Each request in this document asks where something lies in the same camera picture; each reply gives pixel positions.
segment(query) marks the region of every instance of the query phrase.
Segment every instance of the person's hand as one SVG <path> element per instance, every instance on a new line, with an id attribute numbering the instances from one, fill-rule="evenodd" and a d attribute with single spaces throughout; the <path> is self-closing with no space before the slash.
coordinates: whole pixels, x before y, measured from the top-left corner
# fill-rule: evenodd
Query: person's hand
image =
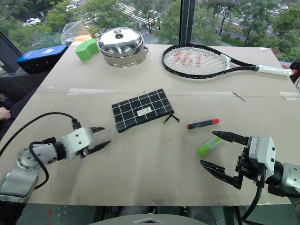
<path id="1" fill-rule="evenodd" d="M 0 121 L 7 121 L 11 118 L 10 111 L 6 108 L 0 108 Z"/>

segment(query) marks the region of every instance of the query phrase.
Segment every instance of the pot lid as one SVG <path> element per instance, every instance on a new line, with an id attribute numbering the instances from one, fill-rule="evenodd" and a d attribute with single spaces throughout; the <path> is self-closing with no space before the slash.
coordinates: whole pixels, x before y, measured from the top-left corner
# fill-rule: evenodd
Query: pot lid
<path id="1" fill-rule="evenodd" d="M 143 37 L 132 28 L 116 27 L 101 36 L 98 46 L 105 55 L 122 57 L 139 51 L 143 46 Z"/>

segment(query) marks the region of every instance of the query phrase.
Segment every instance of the stainless steel pot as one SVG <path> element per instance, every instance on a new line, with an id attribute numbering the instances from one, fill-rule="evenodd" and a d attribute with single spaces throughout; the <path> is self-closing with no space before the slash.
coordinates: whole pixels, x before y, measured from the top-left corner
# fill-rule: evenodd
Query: stainless steel pot
<path id="1" fill-rule="evenodd" d="M 140 32 L 128 27 L 105 32 L 98 41 L 98 48 L 108 64 L 121 68 L 139 64 L 148 52 Z"/>

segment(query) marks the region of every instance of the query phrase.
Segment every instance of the tennis racket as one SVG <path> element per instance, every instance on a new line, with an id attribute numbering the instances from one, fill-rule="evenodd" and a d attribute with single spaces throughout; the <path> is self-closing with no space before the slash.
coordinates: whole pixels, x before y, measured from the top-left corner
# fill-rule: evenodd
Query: tennis racket
<path id="1" fill-rule="evenodd" d="M 290 69 L 254 65 L 241 62 L 213 48 L 203 45 L 174 45 L 162 55 L 163 66 L 178 76 L 206 79 L 238 70 L 253 70 L 262 73 L 290 76 Z M 239 67 L 230 68 L 230 62 Z"/>

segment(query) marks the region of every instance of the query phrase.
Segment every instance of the crosswalk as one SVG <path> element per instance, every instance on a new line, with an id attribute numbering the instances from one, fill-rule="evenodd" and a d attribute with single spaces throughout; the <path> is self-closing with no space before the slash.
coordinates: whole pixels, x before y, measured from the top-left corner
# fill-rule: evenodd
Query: crosswalk
<path id="1" fill-rule="evenodd" d="M 143 17 L 143 12 L 141 10 L 137 10 L 136 8 L 126 5 L 124 3 L 118 2 L 115 6 L 113 6 L 113 9 L 116 9 L 118 11 L 121 11 L 125 14 L 127 14 L 128 16 L 141 21 L 142 23 L 147 23 L 147 19 L 145 17 Z"/>

